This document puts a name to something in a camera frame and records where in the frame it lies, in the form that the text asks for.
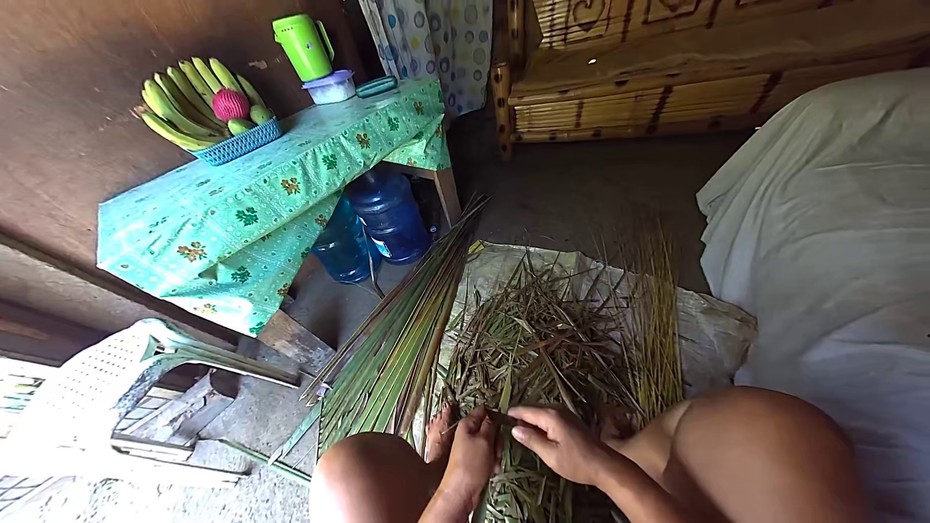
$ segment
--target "green banana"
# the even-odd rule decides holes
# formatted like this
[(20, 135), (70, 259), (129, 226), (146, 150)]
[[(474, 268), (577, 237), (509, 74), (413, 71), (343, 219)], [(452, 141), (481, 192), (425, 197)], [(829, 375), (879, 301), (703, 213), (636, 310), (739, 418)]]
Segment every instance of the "green banana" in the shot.
[(173, 80), (171, 80), (170, 77), (166, 76), (165, 74), (155, 73), (154, 78), (155, 83), (161, 86), (165, 94), (168, 95), (168, 99), (175, 106), (175, 109), (180, 111), (181, 114), (187, 116), (189, 120), (199, 126), (206, 127), (211, 131), (219, 131), (218, 128), (214, 127), (213, 122), (211, 122), (209, 118), (203, 116), (200, 114), (200, 111), (194, 109), (193, 105), (187, 101), (187, 97), (185, 97), (184, 94), (180, 92), (180, 88), (177, 84), (174, 83)]
[(248, 110), (248, 117), (256, 124), (261, 125), (274, 118), (274, 113), (267, 107), (253, 105), (251, 109)]
[(243, 120), (242, 118), (233, 118), (227, 122), (227, 125), (229, 125), (230, 132), (233, 136), (242, 134), (255, 126), (252, 122)]
[(210, 66), (206, 65), (206, 62), (197, 57), (193, 57), (191, 60), (193, 60), (193, 66), (196, 67), (197, 72), (203, 76), (204, 81), (210, 87), (210, 90), (213, 91), (213, 94), (217, 94), (219, 90), (223, 88), (223, 85), (217, 80), (217, 77), (213, 75), (213, 72), (210, 71)]
[(176, 86), (178, 86), (178, 89), (180, 89), (180, 92), (184, 95), (184, 98), (187, 99), (187, 102), (191, 104), (197, 113), (201, 114), (211, 123), (211, 127), (222, 126), (222, 120), (217, 118), (217, 116), (213, 114), (213, 109), (204, 103), (204, 99), (200, 98), (200, 94), (198, 94), (197, 90), (193, 88), (191, 82), (187, 79), (187, 76), (184, 73), (179, 71), (176, 67), (168, 67), (167, 73), (168, 77), (174, 81)]
[(209, 136), (211, 134), (217, 134), (215, 131), (210, 130), (207, 127), (194, 123), (190, 118), (179, 111), (171, 102), (171, 99), (168, 97), (167, 93), (165, 93), (165, 90), (162, 89), (161, 86), (156, 84), (153, 80), (146, 80), (144, 86), (148, 96), (143, 95), (143, 99), (145, 100), (145, 103), (149, 105), (149, 108), (151, 108), (155, 114), (158, 114), (161, 118), (171, 122), (171, 124), (177, 127), (181, 132), (194, 136)]
[(230, 73), (229, 69), (226, 69), (226, 66), (223, 65), (221, 61), (215, 58), (211, 58), (210, 69), (213, 70), (213, 73), (217, 76), (219, 82), (222, 83), (224, 87), (232, 89), (236, 92), (242, 92), (242, 88), (239, 87), (239, 84), (236, 83), (233, 74)]
[(193, 90), (197, 91), (197, 94), (200, 95), (200, 98), (206, 103), (207, 107), (210, 108), (210, 113), (213, 114), (213, 91), (210, 90), (210, 86), (204, 81), (204, 77), (197, 72), (197, 68), (193, 66), (192, 63), (186, 60), (181, 60), (178, 62), (178, 67), (184, 72), (184, 75), (187, 76), (187, 79), (191, 82)]
[(239, 85), (242, 86), (242, 90), (246, 92), (246, 96), (248, 96), (248, 100), (252, 105), (268, 107), (265, 105), (265, 101), (261, 99), (261, 96), (259, 96), (259, 92), (255, 90), (252, 84), (248, 83), (248, 80), (244, 79), (240, 74), (237, 74), (235, 77), (239, 80)]
[(142, 118), (145, 125), (161, 135), (162, 138), (188, 151), (200, 151), (201, 149), (206, 149), (219, 142), (219, 138), (204, 139), (188, 136), (170, 126), (156, 114), (149, 113), (148, 111), (142, 112), (139, 117)]

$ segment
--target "concrete floor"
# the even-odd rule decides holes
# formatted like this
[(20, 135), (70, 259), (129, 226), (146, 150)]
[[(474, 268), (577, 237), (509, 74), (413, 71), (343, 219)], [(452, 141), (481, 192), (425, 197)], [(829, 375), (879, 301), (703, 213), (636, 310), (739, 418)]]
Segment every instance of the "concrete floor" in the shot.
[[(597, 257), (602, 241), (611, 244), (631, 226), (631, 209), (661, 218), (677, 247), (680, 284), (706, 292), (698, 263), (704, 217), (695, 192), (748, 138), (749, 133), (629, 141), (518, 144), (513, 160), (500, 162), (493, 122), (486, 113), (460, 119), (449, 132), (459, 194), (492, 194), (477, 237), (498, 243), (581, 250)], [(379, 282), (387, 292), (407, 267), (383, 264)], [(364, 288), (312, 274), (286, 310), (330, 346), (348, 338), (378, 302)], [(287, 368), (289, 360), (247, 340), (247, 355)], [(299, 390), (246, 378), (240, 395), (204, 431), (271, 453), (305, 415)], [(286, 462), (293, 463), (314, 444), (305, 437)], [(31, 503), (10, 521), (117, 522), (141, 515), (152, 520), (191, 523), (304, 522), (307, 490), (206, 442), (200, 456), (225, 463), (227, 470), (253, 471), (233, 489), (145, 487), (124, 481), (77, 479)], [(312, 456), (300, 468), (312, 471)]]

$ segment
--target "polka dot curtain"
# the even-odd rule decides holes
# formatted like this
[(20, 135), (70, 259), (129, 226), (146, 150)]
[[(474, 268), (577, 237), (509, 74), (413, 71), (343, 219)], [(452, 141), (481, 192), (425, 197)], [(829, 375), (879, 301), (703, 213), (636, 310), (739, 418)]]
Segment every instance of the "polka dot curtain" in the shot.
[(359, 0), (386, 74), (439, 78), (448, 113), (485, 105), (493, 0)]

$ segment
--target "person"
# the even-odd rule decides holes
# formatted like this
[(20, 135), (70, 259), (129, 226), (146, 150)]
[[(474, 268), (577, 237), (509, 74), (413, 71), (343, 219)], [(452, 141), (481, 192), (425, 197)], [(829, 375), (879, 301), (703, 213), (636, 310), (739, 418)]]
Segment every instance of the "person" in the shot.
[[(631, 523), (867, 520), (852, 446), (822, 411), (765, 389), (731, 387), (686, 400), (632, 435), (618, 409), (600, 435), (560, 408), (514, 407), (513, 438), (565, 479), (602, 490)], [(402, 438), (364, 433), (326, 451), (313, 471), (311, 521), (468, 521), (499, 471), (505, 435), (484, 407), (455, 430), (443, 405), (427, 461)]]

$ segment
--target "bunch of bananas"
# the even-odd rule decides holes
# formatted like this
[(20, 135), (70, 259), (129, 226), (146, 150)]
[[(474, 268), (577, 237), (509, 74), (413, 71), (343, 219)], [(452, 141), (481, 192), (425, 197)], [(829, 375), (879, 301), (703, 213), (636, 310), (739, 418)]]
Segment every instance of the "bunch of bananas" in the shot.
[(207, 64), (191, 58), (179, 61), (178, 67), (168, 67), (143, 83), (145, 105), (137, 110), (142, 121), (165, 140), (188, 151), (200, 151), (254, 127), (242, 119), (226, 123), (217, 117), (213, 97), (224, 88), (248, 98), (249, 114), (255, 124), (273, 118), (252, 84), (230, 73), (219, 60), (211, 58)]

